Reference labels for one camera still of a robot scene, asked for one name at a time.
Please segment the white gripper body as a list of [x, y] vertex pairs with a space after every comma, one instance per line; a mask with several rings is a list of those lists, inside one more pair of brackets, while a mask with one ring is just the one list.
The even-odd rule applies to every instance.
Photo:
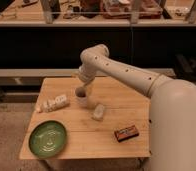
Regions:
[[88, 84], [95, 78], [95, 69], [88, 66], [80, 66], [78, 77], [83, 83]]

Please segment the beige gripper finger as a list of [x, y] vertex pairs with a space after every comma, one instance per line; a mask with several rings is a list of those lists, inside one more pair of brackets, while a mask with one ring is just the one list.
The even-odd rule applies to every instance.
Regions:
[[78, 87], [84, 87], [84, 83], [83, 82], [79, 82]]
[[92, 93], [92, 83], [89, 84], [85, 84], [84, 86], [85, 91], [86, 91], [86, 95], [89, 96]]

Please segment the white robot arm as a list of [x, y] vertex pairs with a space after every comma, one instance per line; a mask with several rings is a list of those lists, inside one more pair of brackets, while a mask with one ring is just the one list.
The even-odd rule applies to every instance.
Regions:
[[83, 50], [79, 78], [101, 71], [150, 99], [150, 171], [196, 171], [196, 85], [109, 58], [99, 44]]

